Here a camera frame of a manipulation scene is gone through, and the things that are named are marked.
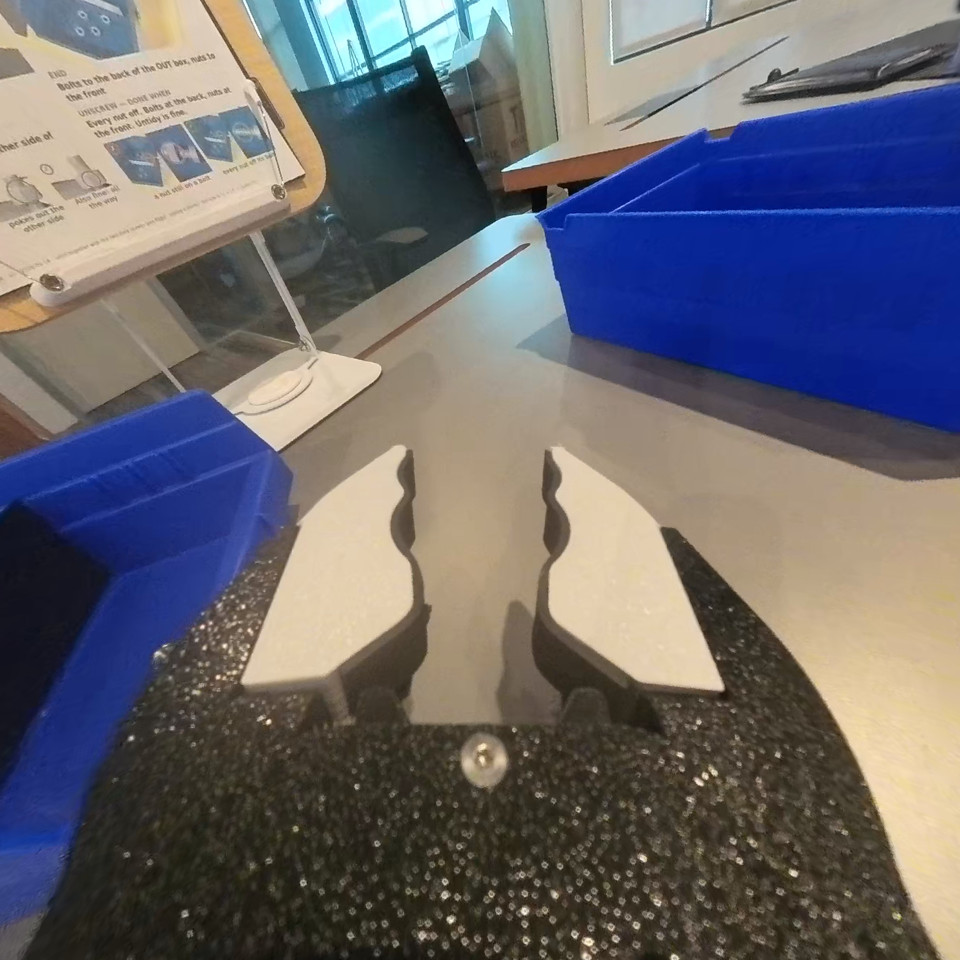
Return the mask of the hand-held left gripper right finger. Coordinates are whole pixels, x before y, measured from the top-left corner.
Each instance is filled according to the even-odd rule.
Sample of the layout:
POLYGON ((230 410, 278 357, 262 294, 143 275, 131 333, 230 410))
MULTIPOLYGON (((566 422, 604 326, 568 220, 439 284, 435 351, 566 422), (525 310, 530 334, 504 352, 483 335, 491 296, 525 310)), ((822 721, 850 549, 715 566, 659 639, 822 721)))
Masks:
POLYGON ((566 448, 544 452, 546 561, 534 666, 562 722, 663 731, 657 695, 716 698, 724 680, 661 525, 566 448))

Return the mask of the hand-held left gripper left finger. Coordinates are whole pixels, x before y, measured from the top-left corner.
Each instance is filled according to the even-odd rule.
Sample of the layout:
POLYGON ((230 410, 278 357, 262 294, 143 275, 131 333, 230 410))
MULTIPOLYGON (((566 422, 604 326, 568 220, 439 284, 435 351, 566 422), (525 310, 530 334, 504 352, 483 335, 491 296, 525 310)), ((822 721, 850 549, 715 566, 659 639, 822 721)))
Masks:
POLYGON ((331 722, 409 722, 431 607, 416 540, 415 460, 395 445, 303 515, 241 677, 312 694, 331 722))

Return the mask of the blue plastic bin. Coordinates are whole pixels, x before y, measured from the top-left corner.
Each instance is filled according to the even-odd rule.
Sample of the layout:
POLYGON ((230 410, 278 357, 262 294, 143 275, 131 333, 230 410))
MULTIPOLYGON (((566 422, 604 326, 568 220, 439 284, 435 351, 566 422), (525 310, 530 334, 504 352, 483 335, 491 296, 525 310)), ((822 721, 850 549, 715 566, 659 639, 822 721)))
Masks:
POLYGON ((957 84, 695 131, 537 219, 572 333, 958 432, 957 84))
POLYGON ((154 654, 290 518, 281 454, 189 390, 1 466, 1 917, 42 912, 154 654))

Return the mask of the white document stand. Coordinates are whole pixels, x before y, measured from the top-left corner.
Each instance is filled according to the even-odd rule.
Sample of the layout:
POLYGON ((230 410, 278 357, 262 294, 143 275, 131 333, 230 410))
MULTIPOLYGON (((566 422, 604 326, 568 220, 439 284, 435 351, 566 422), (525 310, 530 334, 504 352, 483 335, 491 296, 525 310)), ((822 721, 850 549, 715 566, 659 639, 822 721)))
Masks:
POLYGON ((2 82, 2 282, 30 306, 70 313, 102 305, 176 395, 186 385, 139 332, 117 292, 248 238, 297 333, 298 350, 214 397, 275 450, 371 387, 378 365, 318 349, 262 227, 292 208, 251 79, 191 74, 164 61, 101 68, 58 90, 35 71, 2 82))

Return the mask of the black mesh office chair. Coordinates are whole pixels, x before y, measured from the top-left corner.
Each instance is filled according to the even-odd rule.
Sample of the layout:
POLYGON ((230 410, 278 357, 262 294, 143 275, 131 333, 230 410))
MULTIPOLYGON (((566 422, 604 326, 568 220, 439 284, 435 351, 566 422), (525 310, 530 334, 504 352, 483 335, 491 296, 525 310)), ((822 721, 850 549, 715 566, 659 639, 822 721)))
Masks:
POLYGON ((293 97, 376 290, 496 222, 494 200, 425 47, 293 97))

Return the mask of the grey wood-edged table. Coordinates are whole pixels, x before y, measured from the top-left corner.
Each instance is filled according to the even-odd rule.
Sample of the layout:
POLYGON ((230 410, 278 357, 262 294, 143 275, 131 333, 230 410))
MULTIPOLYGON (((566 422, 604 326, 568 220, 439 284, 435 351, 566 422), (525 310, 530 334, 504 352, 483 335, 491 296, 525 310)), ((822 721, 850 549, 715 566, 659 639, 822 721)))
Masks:
POLYGON ((603 179, 697 131, 723 137, 749 119, 909 90, 902 82, 807 102, 743 101, 775 69, 817 66, 956 18, 955 2, 794 2, 764 11, 750 35, 738 34, 742 20, 612 65, 615 106, 508 166, 503 186, 541 210, 550 188, 603 179))

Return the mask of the pale cardboard box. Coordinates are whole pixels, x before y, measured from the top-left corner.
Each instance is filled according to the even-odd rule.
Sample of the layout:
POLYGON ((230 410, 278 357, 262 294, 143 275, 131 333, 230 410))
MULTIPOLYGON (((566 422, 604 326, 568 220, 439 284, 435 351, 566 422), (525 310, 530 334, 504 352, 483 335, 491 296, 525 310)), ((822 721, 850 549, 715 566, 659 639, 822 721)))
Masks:
POLYGON ((444 86, 468 146, 487 175, 558 138, 542 1, 470 2, 470 36, 454 43, 444 86))

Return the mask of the gridded window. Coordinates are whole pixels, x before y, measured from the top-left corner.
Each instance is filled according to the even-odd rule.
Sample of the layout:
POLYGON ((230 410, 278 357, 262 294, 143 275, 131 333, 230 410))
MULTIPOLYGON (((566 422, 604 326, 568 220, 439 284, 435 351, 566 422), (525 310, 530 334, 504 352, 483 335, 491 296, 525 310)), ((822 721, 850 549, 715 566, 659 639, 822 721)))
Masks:
POLYGON ((506 1, 307 1, 305 13, 334 81, 390 66, 423 48, 439 77, 454 51, 481 40, 494 18, 513 30, 506 1))

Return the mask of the white framed glass panel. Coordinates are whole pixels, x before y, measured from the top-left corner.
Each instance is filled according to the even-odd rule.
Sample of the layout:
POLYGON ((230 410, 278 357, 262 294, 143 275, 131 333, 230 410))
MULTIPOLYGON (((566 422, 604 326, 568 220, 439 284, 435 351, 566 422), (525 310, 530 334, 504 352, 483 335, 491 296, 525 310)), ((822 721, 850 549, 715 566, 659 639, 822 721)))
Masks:
POLYGON ((582 2, 589 122, 675 90, 707 64, 778 40, 773 66, 807 66, 954 17, 957 2, 582 2))

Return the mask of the black clipboard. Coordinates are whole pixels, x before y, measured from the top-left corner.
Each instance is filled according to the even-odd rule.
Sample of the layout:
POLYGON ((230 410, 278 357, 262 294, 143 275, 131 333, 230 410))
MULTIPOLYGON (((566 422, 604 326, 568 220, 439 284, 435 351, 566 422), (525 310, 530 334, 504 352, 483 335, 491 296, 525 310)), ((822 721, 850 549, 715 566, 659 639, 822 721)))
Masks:
POLYGON ((762 103, 842 92, 875 90, 909 79, 929 67, 952 62, 956 44, 895 44, 880 51, 851 54, 806 69, 774 69, 742 94, 745 103, 762 103))

